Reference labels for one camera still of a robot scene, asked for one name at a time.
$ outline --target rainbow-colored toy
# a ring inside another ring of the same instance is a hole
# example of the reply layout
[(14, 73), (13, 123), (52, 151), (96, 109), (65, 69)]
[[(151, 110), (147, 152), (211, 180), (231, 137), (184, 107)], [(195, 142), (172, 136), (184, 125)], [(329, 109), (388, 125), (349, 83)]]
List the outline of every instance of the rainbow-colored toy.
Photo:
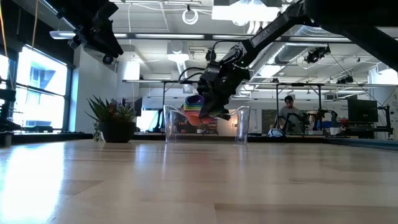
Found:
[(212, 117), (211, 115), (206, 118), (199, 119), (200, 110), (204, 104), (205, 99), (200, 95), (188, 96), (185, 99), (185, 104), (183, 106), (182, 112), (187, 117), (191, 125), (200, 126), (202, 124), (209, 124), (214, 121), (214, 117)]

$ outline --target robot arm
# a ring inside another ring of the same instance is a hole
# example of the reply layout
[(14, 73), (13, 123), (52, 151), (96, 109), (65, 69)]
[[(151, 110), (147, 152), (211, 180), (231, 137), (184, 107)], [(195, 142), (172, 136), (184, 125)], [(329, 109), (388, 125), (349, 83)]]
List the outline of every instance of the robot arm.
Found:
[(362, 9), (360, 0), (300, 0), (290, 5), (267, 27), (250, 39), (236, 44), (219, 62), (210, 62), (200, 77), (198, 92), (205, 98), (205, 105), (199, 117), (212, 111), (223, 111), (231, 95), (243, 80), (250, 79), (246, 67), (259, 52), (280, 37), (294, 25), (321, 27), (343, 35), (374, 55), (376, 58), (398, 70), (394, 56), (398, 42), (380, 31), (376, 26), (398, 27), (389, 3), (375, 2)]
[(76, 36), (69, 45), (76, 49), (80, 44), (104, 53), (107, 57), (117, 58), (123, 50), (112, 31), (112, 16), (118, 7), (108, 0), (43, 0), (59, 19), (63, 19)]

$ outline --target man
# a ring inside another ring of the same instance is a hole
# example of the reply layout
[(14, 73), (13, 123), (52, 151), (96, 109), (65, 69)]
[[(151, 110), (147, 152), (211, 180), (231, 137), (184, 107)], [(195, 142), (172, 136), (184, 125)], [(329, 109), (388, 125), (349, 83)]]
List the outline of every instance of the man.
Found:
[(289, 121), (286, 121), (287, 114), (289, 113), (295, 113), (297, 115), (301, 115), (301, 112), (299, 109), (295, 108), (293, 106), (294, 100), (292, 96), (286, 96), (285, 97), (285, 104), (282, 109), (279, 110), (279, 124), (280, 127), (282, 128), (284, 126), (284, 123), (287, 122), (287, 129), (286, 133), (287, 134), (300, 134), (302, 133), (300, 129), (300, 121), (296, 116), (290, 115), (289, 116)]

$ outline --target transparent container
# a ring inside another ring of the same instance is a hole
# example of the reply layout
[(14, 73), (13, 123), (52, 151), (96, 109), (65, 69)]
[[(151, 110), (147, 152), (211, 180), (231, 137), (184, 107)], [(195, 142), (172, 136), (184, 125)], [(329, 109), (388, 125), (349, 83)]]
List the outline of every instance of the transparent container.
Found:
[(166, 142), (247, 144), (250, 107), (229, 111), (227, 121), (215, 118), (199, 127), (189, 124), (187, 117), (175, 106), (164, 106)]

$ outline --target black monitor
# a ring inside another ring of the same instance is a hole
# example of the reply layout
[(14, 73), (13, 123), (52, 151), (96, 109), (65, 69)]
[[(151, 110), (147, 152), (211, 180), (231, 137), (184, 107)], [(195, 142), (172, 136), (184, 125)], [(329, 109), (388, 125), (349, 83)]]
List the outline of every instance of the black monitor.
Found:
[(347, 100), (348, 119), (351, 122), (379, 122), (377, 102), (373, 100)]
[(134, 110), (136, 111), (136, 116), (141, 116), (142, 109), (142, 97), (134, 102)]

